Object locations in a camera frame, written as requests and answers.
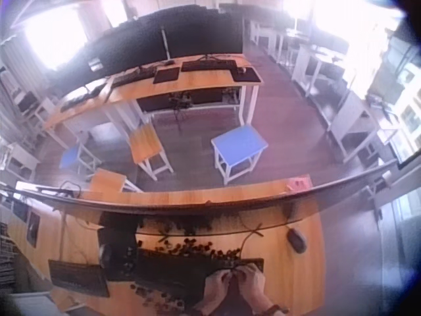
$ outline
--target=wooden stool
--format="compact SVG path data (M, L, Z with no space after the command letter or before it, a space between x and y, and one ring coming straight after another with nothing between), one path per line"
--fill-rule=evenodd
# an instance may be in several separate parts
M142 190L127 180L125 175L101 168L97 169L89 185L89 190L92 192L122 192L123 189L142 192Z
M132 150L133 161L138 164L153 180L157 181L157 174L168 169L174 172L165 155L164 148L159 140L151 123L139 127L130 134L130 149ZM149 158L160 155L164 166L152 170Z

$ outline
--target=blue stool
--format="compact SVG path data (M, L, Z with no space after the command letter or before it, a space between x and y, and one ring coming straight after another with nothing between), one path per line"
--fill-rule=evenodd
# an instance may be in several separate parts
M262 151L268 147L268 143L251 125L238 127L212 139L211 142L215 150L215 168L219 169L224 177L224 185L253 171ZM231 169L246 160L250 162L250 167L231 176Z
M67 149L61 156L60 169L70 168L74 165L78 165L78 174L80 173L80 167L85 167L88 172L91 171L92 174L95 173L98 165L101 164L101 161L96 158L86 147L79 143L75 146Z

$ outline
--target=computer mouse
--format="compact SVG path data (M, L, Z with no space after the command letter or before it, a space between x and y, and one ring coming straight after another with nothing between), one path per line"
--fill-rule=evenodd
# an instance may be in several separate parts
M288 230L287 240L296 253L304 253L307 250L307 241L297 229Z

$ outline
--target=wire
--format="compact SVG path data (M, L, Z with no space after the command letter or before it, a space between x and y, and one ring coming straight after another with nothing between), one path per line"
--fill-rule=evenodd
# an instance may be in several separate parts
M78 250L78 252L84 257L84 259L85 259L85 261L86 261L86 264L88 264L88 260L87 260L87 257L86 257L86 255L85 255L85 253L79 248L79 246L72 240L72 238L70 237L70 235L71 235L71 233L70 233L70 229L69 229L69 227L68 227L68 225L67 225L67 222L65 221L64 222L64 225L65 225L65 227L67 227L67 229L69 230L69 233L68 233L68 239L70 240L70 242L73 244L73 246Z
M259 230L259 228L262 226L262 223L260 223L259 225L257 225L257 227L256 227L256 229L254 229L254 230L251 230L250 231L250 234L248 234L245 238L244 238L244 240L243 240L243 242L241 243L241 247L240 247L240 249L239 249L239 258L241 259L241 255L243 254L243 248L244 248L244 245L245 245L245 243L246 243L246 241L253 235L253 234L256 234L256 235L258 235L258 236L260 236L260 237L263 237L263 234L261 234L258 230Z

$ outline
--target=mouse pad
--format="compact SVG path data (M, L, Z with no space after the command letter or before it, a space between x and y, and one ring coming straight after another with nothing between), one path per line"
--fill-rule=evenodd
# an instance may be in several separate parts
M179 73L180 73L179 67L160 70L155 75L155 79L153 80L153 83L160 84L161 82L175 81L178 79Z
M37 246L38 228L39 228L39 215L31 212L31 216L29 217L28 230L26 233L26 240L34 248Z
M238 73L237 69L231 69L230 72L235 82L261 82L253 68L246 68L243 74Z

